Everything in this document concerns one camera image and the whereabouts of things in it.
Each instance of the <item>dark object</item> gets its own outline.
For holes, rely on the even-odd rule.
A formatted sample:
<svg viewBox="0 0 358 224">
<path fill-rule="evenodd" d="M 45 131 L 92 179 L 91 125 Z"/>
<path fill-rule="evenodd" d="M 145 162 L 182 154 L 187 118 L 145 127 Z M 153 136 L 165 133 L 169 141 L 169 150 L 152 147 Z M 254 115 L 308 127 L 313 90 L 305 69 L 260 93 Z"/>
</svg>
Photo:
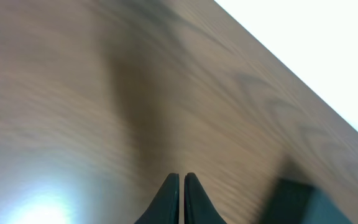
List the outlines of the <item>dark object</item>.
<svg viewBox="0 0 358 224">
<path fill-rule="evenodd" d="M 280 179 L 259 224 L 351 224 L 325 194 L 306 184 Z"/>
<path fill-rule="evenodd" d="M 185 177 L 185 224 L 226 224 L 215 210 L 196 174 Z"/>
<path fill-rule="evenodd" d="M 179 221 L 179 174 L 169 174 L 152 203 L 135 224 L 177 224 Z"/>
</svg>

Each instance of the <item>brown wood table top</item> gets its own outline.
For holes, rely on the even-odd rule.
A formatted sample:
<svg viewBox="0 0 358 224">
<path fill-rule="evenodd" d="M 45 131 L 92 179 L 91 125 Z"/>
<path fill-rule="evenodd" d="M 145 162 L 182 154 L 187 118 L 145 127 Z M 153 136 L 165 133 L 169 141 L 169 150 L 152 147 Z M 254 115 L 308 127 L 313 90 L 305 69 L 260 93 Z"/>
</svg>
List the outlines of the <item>brown wood table top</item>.
<svg viewBox="0 0 358 224">
<path fill-rule="evenodd" d="M 212 0 L 0 0 L 0 223 L 133 223 L 169 172 L 252 223 L 288 161 L 358 223 L 358 133 Z"/>
</svg>

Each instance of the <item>black pointed object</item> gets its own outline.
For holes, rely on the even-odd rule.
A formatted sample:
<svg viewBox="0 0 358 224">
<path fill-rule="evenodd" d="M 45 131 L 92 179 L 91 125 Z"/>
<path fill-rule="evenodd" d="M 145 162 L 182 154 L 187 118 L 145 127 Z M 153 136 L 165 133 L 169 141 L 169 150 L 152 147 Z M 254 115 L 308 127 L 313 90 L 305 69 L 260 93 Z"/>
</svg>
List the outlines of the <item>black pointed object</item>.
<svg viewBox="0 0 358 224">
<path fill-rule="evenodd" d="M 147 210 L 135 224 L 178 224 L 179 174 L 168 174 Z"/>
<path fill-rule="evenodd" d="M 185 177 L 185 224 L 226 224 L 194 173 Z"/>
</svg>

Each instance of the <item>wooden table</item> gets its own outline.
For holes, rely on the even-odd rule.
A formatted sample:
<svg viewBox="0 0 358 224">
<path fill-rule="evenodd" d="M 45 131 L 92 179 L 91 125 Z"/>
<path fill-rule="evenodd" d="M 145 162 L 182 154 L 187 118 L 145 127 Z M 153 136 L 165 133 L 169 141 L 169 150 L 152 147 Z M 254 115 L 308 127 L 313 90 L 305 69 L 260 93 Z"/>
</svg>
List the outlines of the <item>wooden table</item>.
<svg viewBox="0 0 358 224">
<path fill-rule="evenodd" d="M 169 172 L 252 223 L 288 163 L 358 223 L 358 133 L 212 0 L 0 0 L 0 223 L 133 223 Z"/>
</svg>

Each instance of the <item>wood grain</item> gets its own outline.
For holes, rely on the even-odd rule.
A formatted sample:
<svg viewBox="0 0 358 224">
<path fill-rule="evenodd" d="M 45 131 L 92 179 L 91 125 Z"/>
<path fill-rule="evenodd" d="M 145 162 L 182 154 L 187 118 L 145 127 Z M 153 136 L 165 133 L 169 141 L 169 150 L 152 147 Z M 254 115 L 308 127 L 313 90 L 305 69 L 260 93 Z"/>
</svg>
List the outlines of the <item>wood grain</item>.
<svg viewBox="0 0 358 224">
<path fill-rule="evenodd" d="M 288 161 L 358 223 L 358 133 L 213 1 L 0 0 L 0 223 L 133 223 L 169 172 L 252 223 Z"/>
</svg>

